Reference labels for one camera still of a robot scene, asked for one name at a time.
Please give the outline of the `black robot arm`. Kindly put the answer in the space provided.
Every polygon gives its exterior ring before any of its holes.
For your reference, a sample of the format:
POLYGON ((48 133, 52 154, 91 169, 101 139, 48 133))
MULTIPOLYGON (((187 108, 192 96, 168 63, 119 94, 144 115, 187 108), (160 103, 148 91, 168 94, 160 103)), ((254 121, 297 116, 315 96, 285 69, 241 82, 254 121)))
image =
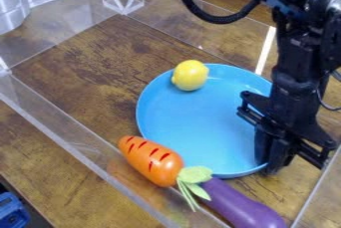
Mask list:
POLYGON ((329 77, 341 68, 341 0, 259 0, 277 25, 270 95, 245 91, 238 115, 254 125, 254 156, 274 174, 295 156, 321 168, 338 142, 317 122, 329 77))

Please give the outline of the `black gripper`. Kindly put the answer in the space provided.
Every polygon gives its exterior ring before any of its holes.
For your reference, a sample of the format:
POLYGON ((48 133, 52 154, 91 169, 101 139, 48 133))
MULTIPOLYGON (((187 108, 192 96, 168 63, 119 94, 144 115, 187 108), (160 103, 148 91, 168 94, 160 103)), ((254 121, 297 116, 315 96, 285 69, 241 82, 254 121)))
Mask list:
POLYGON ((265 174, 275 174, 298 155, 322 168, 338 142, 317 122, 329 76, 297 82, 273 73, 270 96, 243 91, 237 114, 254 126, 254 157, 267 162, 265 174))

